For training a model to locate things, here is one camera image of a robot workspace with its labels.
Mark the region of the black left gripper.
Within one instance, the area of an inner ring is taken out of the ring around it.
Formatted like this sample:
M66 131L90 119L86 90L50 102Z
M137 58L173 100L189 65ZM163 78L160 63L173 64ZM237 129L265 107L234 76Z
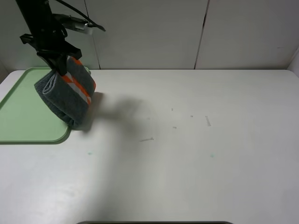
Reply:
M67 32L47 0L18 0L16 3L31 33L31 37L23 35L22 41L30 44L52 70L64 76L67 56L81 58L81 50L65 40Z

